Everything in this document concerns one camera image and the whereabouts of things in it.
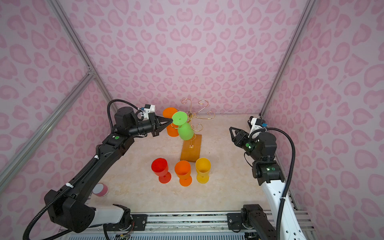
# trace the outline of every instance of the pink leopard print wall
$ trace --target pink leopard print wall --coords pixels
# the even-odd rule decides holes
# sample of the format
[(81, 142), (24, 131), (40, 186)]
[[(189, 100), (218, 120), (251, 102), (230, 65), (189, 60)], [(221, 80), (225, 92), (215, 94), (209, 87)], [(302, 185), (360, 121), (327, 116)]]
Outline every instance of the pink leopard print wall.
[(63, 0), (113, 98), (258, 113), (305, 0)]
[(85, 75), (44, 0), (0, 3), (0, 171)]
[[(72, 179), (95, 155), (96, 145), (110, 131), (106, 104), (91, 82), (0, 195), (0, 239), (21, 239), (25, 227), (45, 206), (45, 194)], [(30, 237), (46, 238), (58, 229), (45, 213)]]
[(320, 239), (384, 239), (384, 1), (319, 2), (266, 120)]

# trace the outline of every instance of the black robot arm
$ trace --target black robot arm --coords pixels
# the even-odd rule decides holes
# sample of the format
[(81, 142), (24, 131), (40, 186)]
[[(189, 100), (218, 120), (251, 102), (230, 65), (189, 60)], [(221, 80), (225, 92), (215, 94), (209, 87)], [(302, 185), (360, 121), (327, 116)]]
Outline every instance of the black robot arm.
[[(143, 117), (138, 118), (137, 115), (140, 112), (147, 120), (144, 120)], [(127, 152), (134, 143), (135, 137), (145, 137), (148, 133), (158, 136), (162, 130), (172, 123), (172, 119), (155, 115), (153, 105), (146, 105), (137, 113), (134, 113), (131, 107), (120, 108), (115, 114), (115, 120), (116, 124), (112, 127), (111, 133), (104, 139), (102, 144), (96, 147), (96, 155), (83, 169), (58, 191), (50, 190), (45, 195), (46, 206), (28, 225), (23, 240), (29, 240), (29, 234), (33, 226), (47, 210), (52, 222), (68, 229), (65, 233), (70, 231), (79, 233), (88, 228), (95, 217), (95, 209), (85, 205), (85, 202), (95, 185), (108, 169)], [(124, 206), (116, 206), (124, 212), (119, 224), (122, 229), (126, 229), (130, 223), (130, 210)], [(49, 239), (55, 239), (65, 233), (59, 233)]]
[(271, 180), (284, 182), (283, 173), (275, 160), (277, 144), (276, 137), (272, 133), (264, 131), (256, 139), (252, 139), (248, 137), (249, 133), (239, 128), (230, 127), (229, 132), (232, 142), (252, 157), (252, 175), (257, 179), (260, 186), (263, 182), (270, 183)]

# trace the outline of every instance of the aluminum frame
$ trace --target aluminum frame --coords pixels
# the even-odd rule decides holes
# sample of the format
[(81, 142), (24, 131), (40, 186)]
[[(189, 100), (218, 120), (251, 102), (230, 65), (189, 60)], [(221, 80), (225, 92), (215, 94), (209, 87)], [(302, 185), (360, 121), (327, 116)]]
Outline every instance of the aluminum frame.
[[(52, 11), (55, 13), (57, 19), (59, 20), (65, 32), (67, 33), (68, 37), (72, 41), (82, 61), (85, 63), (85, 65), (88, 67), (90, 71), (94, 72), (96, 83), (99, 86), (102, 94), (104, 95), (104, 97), (107, 99), (108, 102), (111, 101), (113, 99), (112, 96), (110, 95), (103, 81), (101, 80), (101, 77), (97, 72), (97, 69), (93, 65), (89, 55), (87, 54), (83, 44), (81, 43), (80, 38), (78, 37), (71, 22), (69, 21), (69, 18), (63, 9), (63, 6), (60, 4), (58, 0), (46, 0), (46, 1), (51, 6)], [(117, 112), (118, 110), (115, 103), (111, 105), (111, 108), (114, 112)]]
[[(275, 227), (272, 213), (270, 210), (264, 210), (267, 219)], [(240, 213), (240, 211), (223, 211), (223, 212), (140, 212), (131, 214), (147, 214), (147, 223), (144, 231), (136, 231), (131, 236), (167, 235), (174, 233), (233, 233), (228, 229), (227, 214)], [(313, 223), (307, 211), (295, 211), (296, 218), (303, 233), (309, 240), (315, 240), (316, 232)], [(253, 229), (242, 230), (244, 232), (255, 232)], [(81, 233), (69, 233), (62, 237), (64, 239), (72, 239), (76, 236), (87, 237), (94, 234), (103, 234), (103, 227), (88, 228)]]
[(10, 159), (10, 164), (0, 173), (0, 194), (7, 185), (18, 174), (21, 168), (27, 163), (31, 155), (41, 145), (48, 134), (59, 123), (68, 109), (73, 105), (77, 98), (82, 94), (88, 84), (94, 79), (93, 71), (89, 71), (70, 92), (68, 96), (56, 107), (53, 113), (40, 125), (33, 136), (23, 146), (19, 153)]
[(307, 24), (311, 18), (311, 15), (313, 14), (313, 12), (316, 8), (317, 2), (318, 2), (318, 0), (308, 0), (305, 7), (304, 7), (303, 14), (301, 15), (299, 22), (296, 26), (296, 29), (293, 32), (293, 36), (292, 36), (292, 39), (288, 45), (287, 51), (285, 52), (283, 60), (279, 66), (279, 69), (277, 70), (277, 74), (276, 74), (275, 78), (273, 79), (272, 86), (269, 89), (268, 95), (265, 99), (262, 110), (260, 111), (259, 115), (261, 118), (263, 118), (265, 112), (268, 109), (269, 104), (271, 103), (272, 97), (276, 91), (276, 86), (283, 77), (283, 73), (284, 73), (286, 67), (288, 66), (288, 63), (289, 63), (291, 57), (294, 54), (295, 48), (296, 48), (297, 44), (299, 43), (299, 41), (300, 41), (300, 39), (304, 33), (304, 30), (305, 30), (305, 28), (306, 28), (306, 26), (307, 26)]

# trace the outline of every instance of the gold wire rack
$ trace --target gold wire rack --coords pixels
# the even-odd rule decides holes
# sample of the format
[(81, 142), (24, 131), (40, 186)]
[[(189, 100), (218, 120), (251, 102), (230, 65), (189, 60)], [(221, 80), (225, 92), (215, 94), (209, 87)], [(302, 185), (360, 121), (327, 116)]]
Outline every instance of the gold wire rack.
[[(207, 117), (207, 118), (204, 118), (204, 117), (199, 117), (197, 114), (198, 113), (200, 113), (202, 110), (204, 110), (205, 108), (207, 108), (208, 106), (209, 106), (209, 102), (207, 101), (207, 100), (204, 100), (204, 99), (202, 99), (202, 100), (199, 100), (197, 103), (199, 104), (199, 105), (205, 105), (202, 109), (200, 109), (198, 112), (193, 112), (192, 111), (192, 100), (191, 99), (189, 99), (189, 98), (184, 98), (182, 101), (181, 101), (181, 103), (182, 104), (187, 104), (188, 103), (188, 101), (189, 101), (189, 103), (190, 103), (190, 106), (189, 106), (189, 111), (186, 113), (187, 114), (187, 116), (188, 116), (188, 120), (187, 120), (187, 122), (191, 125), (191, 128), (192, 128), (192, 130), (194, 131), (194, 132), (200, 132), (201, 130), (203, 130), (203, 125), (201, 124), (201, 123), (198, 123), (198, 124), (196, 124), (196, 126), (194, 126), (192, 123), (191, 123), (191, 121), (192, 121), (192, 119), (194, 119), (194, 118), (197, 118), (197, 119), (213, 119), (213, 118), (215, 118), (215, 113), (214, 112), (212, 112), (212, 111), (207, 111), (206, 112), (206, 114), (209, 116), (209, 117)], [(196, 138), (196, 134), (193, 134), (193, 137), (191, 138), (191, 145), (192, 145), (192, 141), (193, 140), (195, 140), (195, 138)]]

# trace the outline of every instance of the table surface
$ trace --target table surface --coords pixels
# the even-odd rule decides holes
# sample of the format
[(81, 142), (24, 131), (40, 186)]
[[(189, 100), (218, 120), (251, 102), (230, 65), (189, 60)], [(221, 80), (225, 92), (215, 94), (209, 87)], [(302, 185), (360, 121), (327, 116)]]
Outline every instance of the table surface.
[[(90, 206), (120, 204), (132, 212), (233, 211), (240, 210), (243, 204), (260, 204), (263, 209), (270, 209), (243, 157), (244, 150), (230, 138), (229, 127), (249, 131), (249, 116), (217, 115), (211, 120), (192, 120), (195, 125), (204, 126), (199, 132), (200, 157), (209, 159), (212, 165), (206, 184), (196, 180), (195, 163), (191, 163), (191, 185), (179, 184), (174, 167), (180, 160), (183, 140), (168, 136), (164, 130), (157, 137), (135, 138), (131, 148), (100, 180), (109, 192), (103, 197), (92, 195)], [(152, 161), (159, 157), (168, 161), (172, 174), (167, 184), (160, 183), (151, 170)]]

